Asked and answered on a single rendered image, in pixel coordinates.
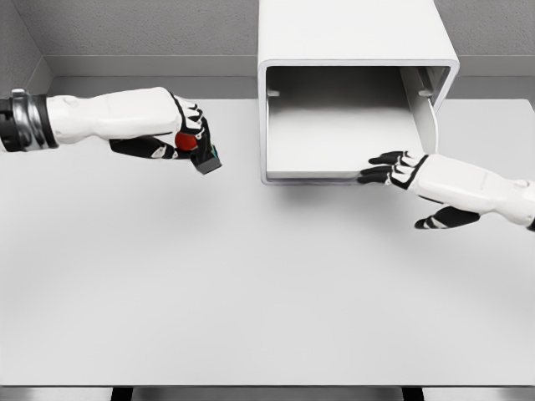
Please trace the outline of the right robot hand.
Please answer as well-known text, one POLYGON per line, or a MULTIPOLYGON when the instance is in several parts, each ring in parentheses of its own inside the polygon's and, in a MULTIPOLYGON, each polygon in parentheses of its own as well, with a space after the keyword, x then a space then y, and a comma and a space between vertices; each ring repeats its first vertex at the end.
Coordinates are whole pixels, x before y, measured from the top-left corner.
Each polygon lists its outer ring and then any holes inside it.
POLYGON ((360 184, 393 185, 444 207, 415 223, 419 230, 450 229, 492 212, 492 198, 481 188, 488 171, 438 154, 391 151, 369 160, 360 184))

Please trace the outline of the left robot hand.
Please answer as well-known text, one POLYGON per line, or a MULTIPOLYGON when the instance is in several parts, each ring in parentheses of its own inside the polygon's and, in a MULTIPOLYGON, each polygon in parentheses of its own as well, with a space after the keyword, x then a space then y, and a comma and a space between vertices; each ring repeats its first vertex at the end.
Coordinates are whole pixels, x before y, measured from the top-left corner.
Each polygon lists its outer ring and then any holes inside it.
POLYGON ((155 87, 105 95, 109 110, 102 131, 113 152, 143 159, 181 160, 177 133, 200 134, 209 126, 203 111, 188 99, 155 87))

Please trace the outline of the load switch with red knob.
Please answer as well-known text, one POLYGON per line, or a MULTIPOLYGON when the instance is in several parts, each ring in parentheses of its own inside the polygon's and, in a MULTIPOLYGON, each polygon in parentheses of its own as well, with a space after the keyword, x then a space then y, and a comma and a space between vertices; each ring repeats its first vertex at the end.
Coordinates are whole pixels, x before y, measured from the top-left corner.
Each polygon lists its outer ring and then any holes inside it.
POLYGON ((203 175, 222 166, 217 149, 211 143, 211 136, 207 130, 200 134, 200 138, 194 135, 177 133, 175 146, 178 158, 189 160, 203 175))

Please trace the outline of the white tabletop storage cabinet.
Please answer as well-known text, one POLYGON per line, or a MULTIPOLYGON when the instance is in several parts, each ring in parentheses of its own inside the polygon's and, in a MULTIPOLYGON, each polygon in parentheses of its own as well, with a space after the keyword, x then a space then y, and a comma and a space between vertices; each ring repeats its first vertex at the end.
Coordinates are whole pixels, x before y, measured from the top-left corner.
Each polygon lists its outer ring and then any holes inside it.
POLYGON ((260 0, 262 181, 352 185, 392 150, 434 153, 460 69, 434 0, 260 0))

